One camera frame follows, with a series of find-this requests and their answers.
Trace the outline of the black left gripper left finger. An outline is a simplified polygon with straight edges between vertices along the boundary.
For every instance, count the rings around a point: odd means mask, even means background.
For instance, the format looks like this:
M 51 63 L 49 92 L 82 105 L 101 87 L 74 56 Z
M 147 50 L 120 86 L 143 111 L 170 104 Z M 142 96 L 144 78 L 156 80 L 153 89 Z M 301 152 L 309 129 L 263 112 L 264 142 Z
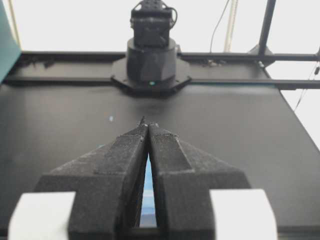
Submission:
M 75 192 L 67 236 L 70 240 L 114 240 L 141 219 L 148 125 L 43 174 L 34 190 Z

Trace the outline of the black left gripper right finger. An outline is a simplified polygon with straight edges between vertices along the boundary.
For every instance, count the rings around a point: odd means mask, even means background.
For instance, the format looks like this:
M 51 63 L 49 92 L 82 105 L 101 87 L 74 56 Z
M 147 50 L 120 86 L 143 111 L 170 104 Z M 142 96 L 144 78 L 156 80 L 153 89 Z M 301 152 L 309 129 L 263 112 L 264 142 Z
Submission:
M 214 239 L 210 190 L 249 189 L 246 174 L 156 123 L 148 137 L 157 226 L 169 240 Z

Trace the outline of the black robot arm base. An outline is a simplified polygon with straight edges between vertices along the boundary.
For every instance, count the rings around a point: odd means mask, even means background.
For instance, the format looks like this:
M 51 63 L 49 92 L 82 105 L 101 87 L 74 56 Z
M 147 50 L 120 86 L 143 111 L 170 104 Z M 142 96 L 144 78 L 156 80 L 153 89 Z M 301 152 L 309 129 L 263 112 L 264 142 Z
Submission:
M 190 64 L 178 57 L 170 30 L 177 11 L 161 0 L 142 0 L 132 10 L 133 38 L 124 58 L 113 62 L 111 79 L 143 94 L 170 93 L 191 81 Z

